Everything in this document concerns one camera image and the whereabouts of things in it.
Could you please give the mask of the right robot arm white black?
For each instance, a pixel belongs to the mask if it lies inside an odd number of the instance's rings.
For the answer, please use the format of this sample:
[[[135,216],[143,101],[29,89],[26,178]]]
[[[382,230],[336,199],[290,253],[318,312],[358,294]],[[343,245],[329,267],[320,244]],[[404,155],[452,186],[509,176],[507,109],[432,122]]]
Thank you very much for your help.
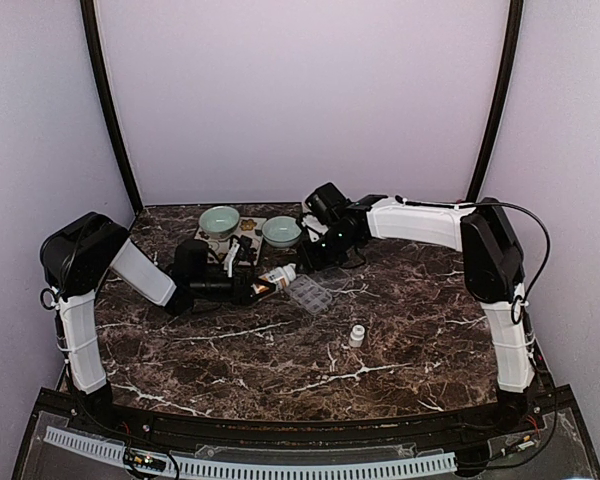
[[[331,182],[302,204],[296,220],[305,238],[302,268],[316,272],[342,264],[371,239],[402,239],[461,253],[464,282],[488,321],[503,392],[524,393],[535,377],[535,336],[528,314],[534,286],[525,279],[523,247],[506,215],[511,204],[420,202],[370,194],[352,201]]]

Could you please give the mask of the large orange label pill bottle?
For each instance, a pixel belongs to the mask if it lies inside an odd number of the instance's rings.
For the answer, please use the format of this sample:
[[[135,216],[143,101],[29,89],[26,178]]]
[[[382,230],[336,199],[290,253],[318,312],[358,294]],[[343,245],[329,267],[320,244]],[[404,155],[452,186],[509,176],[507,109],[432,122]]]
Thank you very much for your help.
[[[269,272],[260,275],[252,284],[252,290],[256,295],[273,293],[284,290],[297,278],[296,264],[289,263],[276,267]]]

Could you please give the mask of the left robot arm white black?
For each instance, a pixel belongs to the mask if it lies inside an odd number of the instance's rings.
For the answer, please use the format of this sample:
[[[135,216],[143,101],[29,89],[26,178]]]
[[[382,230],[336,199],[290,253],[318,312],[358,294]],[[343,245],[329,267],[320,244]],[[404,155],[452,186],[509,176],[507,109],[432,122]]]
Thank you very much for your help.
[[[108,384],[96,321],[97,303],[107,281],[121,280],[174,317],[193,309],[198,301],[246,304],[256,272],[252,266],[239,265],[245,248],[237,240],[223,258],[211,261],[209,244],[192,238],[181,242],[171,264],[162,268],[126,227],[96,212],[50,235],[40,249],[47,283],[41,301],[56,313],[58,346],[75,388],[91,395]]]

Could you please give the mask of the clear plastic pill organizer box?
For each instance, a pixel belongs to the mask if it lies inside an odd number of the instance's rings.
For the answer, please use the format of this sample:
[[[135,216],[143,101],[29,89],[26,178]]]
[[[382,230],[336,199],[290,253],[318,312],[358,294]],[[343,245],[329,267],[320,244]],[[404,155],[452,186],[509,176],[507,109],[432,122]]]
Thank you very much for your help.
[[[311,315],[326,312],[337,296],[351,284],[343,269],[331,268],[312,274],[299,274],[284,292]]]

